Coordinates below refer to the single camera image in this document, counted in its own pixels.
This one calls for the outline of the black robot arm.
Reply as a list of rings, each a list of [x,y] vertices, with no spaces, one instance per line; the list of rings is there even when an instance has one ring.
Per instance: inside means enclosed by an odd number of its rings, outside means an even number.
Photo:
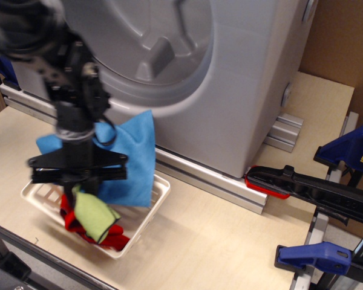
[[[57,114],[62,146],[32,157],[34,183],[61,185],[71,205],[76,190],[97,195],[102,182],[126,179],[127,156],[110,152],[95,124],[110,107],[91,50],[65,21],[59,1],[0,1],[0,57],[38,73]]]

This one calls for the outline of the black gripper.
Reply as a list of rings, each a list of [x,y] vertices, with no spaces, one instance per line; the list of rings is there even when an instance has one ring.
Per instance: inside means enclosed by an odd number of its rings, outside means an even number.
[[[75,207],[74,188],[84,182],[84,192],[98,196],[103,181],[127,178],[125,154],[99,147],[92,139],[62,141],[41,137],[36,144],[41,152],[28,160],[34,183],[63,184],[67,201]]]

